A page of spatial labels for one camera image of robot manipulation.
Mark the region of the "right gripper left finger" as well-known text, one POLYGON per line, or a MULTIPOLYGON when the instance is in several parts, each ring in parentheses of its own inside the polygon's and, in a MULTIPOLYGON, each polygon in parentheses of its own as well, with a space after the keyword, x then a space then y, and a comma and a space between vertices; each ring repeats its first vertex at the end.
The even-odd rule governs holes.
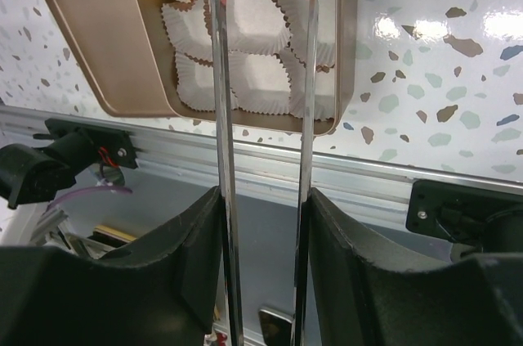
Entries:
POLYGON ((99 259, 1 250, 4 345, 201 345, 212 328, 222 200, 188 209, 99 259))

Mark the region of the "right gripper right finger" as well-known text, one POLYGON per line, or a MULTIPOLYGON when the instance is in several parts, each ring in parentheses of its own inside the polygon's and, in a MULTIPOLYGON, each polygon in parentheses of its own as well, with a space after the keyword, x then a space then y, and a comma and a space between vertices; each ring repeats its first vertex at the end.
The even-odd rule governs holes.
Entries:
POLYGON ((522 257, 446 263, 311 192, 310 261, 325 345, 519 345, 522 257))

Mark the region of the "metal tongs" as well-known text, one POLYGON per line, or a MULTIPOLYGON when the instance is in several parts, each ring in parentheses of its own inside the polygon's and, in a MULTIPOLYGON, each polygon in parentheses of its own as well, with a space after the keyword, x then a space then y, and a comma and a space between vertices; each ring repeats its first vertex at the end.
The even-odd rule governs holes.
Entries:
MULTIPOLYGON (((219 187, 225 209, 222 222, 223 231, 225 232, 223 259, 226 299, 228 303, 229 340, 233 345, 242 345, 244 344, 244 325, 239 270, 239 233, 235 192, 234 139, 232 136, 226 3, 227 0, 209 0, 212 27, 211 40, 217 130, 217 161, 219 187)), ((291 345, 302 345, 305 341, 318 22, 319 2, 318 0, 309 0, 304 115, 302 119, 302 144, 297 207, 297 238, 293 276, 294 313, 292 315, 289 341, 291 345)))

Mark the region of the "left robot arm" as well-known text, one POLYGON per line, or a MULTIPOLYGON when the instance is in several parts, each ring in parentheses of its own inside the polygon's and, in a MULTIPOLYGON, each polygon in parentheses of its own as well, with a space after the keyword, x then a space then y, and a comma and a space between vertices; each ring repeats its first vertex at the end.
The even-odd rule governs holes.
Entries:
POLYGON ((1 197, 9 209, 48 202, 76 184, 76 176, 98 159, 92 142, 69 133, 44 147, 20 143, 1 149, 1 197))

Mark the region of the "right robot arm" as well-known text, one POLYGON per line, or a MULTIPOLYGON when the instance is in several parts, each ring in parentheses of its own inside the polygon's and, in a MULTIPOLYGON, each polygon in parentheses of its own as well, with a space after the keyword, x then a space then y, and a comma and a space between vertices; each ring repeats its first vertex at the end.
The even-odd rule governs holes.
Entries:
MULTIPOLYGON (((311 269, 324 345, 519 345, 522 212, 495 214, 481 251, 447 265, 311 197, 311 269)), ((1 250, 4 345, 201 345, 212 327, 221 195, 93 260, 1 250)))

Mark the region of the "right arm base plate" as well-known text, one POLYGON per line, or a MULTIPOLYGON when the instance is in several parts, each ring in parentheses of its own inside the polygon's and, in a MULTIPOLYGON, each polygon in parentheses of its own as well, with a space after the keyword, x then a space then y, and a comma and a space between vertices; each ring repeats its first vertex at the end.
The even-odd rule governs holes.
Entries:
POLYGON ((405 226, 419 235, 480 245, 494 219, 521 204, 518 194, 418 180, 412 186, 405 226))

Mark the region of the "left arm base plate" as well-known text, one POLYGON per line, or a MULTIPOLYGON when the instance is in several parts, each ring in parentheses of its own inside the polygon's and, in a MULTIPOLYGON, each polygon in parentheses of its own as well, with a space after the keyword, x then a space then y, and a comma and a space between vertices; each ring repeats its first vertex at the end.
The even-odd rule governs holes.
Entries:
POLYGON ((136 169, 136 152, 128 131, 63 119, 47 119, 46 133, 34 133, 33 139, 53 141, 48 146, 70 165, 102 160, 112 167, 136 169))

